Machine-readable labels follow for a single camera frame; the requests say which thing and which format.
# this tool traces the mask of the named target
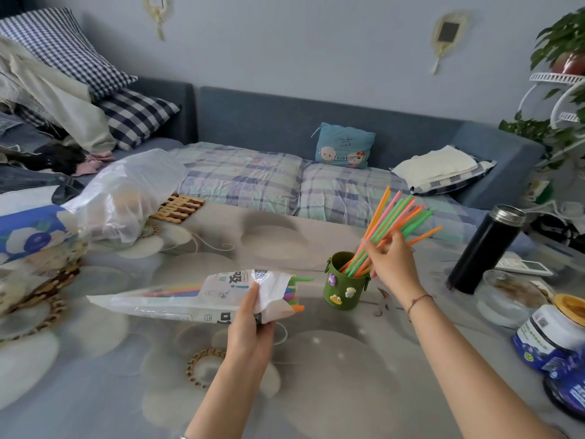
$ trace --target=green container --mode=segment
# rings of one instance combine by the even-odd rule
[[[325,272],[328,276],[323,288],[323,297],[329,305],[338,310],[348,311],[357,307],[362,291],[366,290],[371,279],[369,273],[363,277],[347,277],[339,272],[353,256],[354,253],[340,251],[327,260]]]

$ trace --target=white jacket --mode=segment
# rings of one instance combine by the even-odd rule
[[[86,85],[40,62],[24,46],[0,36],[0,99],[18,103],[61,126],[90,153],[116,142]]]

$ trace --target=yellow lid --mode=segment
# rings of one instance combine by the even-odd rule
[[[574,295],[557,294],[554,303],[565,316],[585,327],[585,300]]]

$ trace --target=sofa armrest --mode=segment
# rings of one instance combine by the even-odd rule
[[[181,107],[180,112],[171,117],[153,136],[178,140],[184,145],[198,141],[193,85],[179,81],[140,77],[128,88],[144,95],[162,98]]]
[[[471,208],[514,205],[528,186],[528,177],[544,152],[542,145],[480,123],[466,122],[451,145],[496,166],[477,183],[456,191],[453,198]]]

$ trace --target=bracelet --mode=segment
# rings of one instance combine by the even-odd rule
[[[414,298],[411,300],[410,302],[410,307],[408,308],[408,310],[406,311],[406,316],[408,317],[408,320],[412,323],[413,321],[410,320],[410,311],[413,309],[413,306],[417,304],[418,301],[424,299],[425,297],[430,297],[431,299],[435,300],[435,298],[433,296],[431,296],[430,294],[423,294],[420,297]]]

